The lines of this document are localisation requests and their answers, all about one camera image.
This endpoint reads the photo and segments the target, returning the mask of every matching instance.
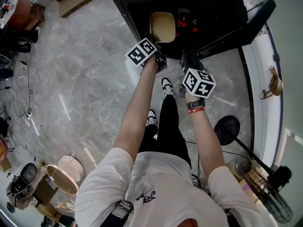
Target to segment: black watch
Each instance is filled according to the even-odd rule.
[[[194,101],[191,103],[187,104],[188,109],[194,109],[194,108],[199,108],[199,107],[205,107],[205,100],[204,98],[199,99],[198,101]]]

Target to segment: black electric fan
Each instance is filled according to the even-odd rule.
[[[267,180],[250,165],[240,168],[241,175],[263,203],[270,214],[281,224],[290,222],[293,212],[286,201],[278,193],[288,182],[292,176],[291,170],[286,166],[280,166],[276,171],[264,164],[246,145],[238,138],[240,131],[240,123],[234,116],[226,116],[222,118],[215,126],[214,131],[222,146],[228,145],[236,141],[256,160],[261,167],[268,173]]]

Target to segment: beige tray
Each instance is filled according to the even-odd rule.
[[[168,12],[154,12],[150,18],[150,33],[159,43],[170,43],[176,37],[175,18]]]

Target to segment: fan grille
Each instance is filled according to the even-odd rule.
[[[290,222],[293,212],[268,181],[251,166],[241,166],[241,175],[268,212],[281,224]]]

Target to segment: tile floor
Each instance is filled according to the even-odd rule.
[[[31,106],[40,136],[14,113],[12,90],[1,91],[1,102],[5,102],[13,120],[16,140],[26,144],[47,163],[55,164],[58,158],[74,152],[85,173],[92,171],[94,164],[83,148],[87,147],[98,163],[115,141],[121,118],[140,77],[140,68],[125,59],[125,53],[135,43],[112,0],[94,0],[65,19],[58,15],[58,3],[52,2],[45,10],[38,43],[32,45],[30,54],[18,56],[29,64],[29,84],[33,90]],[[238,51],[221,53],[203,63],[217,81],[206,101],[212,125],[226,115],[235,115],[241,123],[239,139],[249,145],[249,99]],[[14,70],[14,77],[0,82],[0,86],[14,88],[15,107],[22,114],[27,104],[25,100],[28,101],[27,67],[17,62]],[[163,100],[160,80],[168,77],[178,91],[182,75],[177,60],[168,60],[168,68],[157,75],[151,105],[158,115]],[[195,141],[185,100],[177,98],[177,104],[180,130],[184,138]],[[243,154],[235,143],[223,148]],[[188,151],[195,173],[196,146],[189,143]],[[227,153],[224,158],[231,164],[241,160]]]

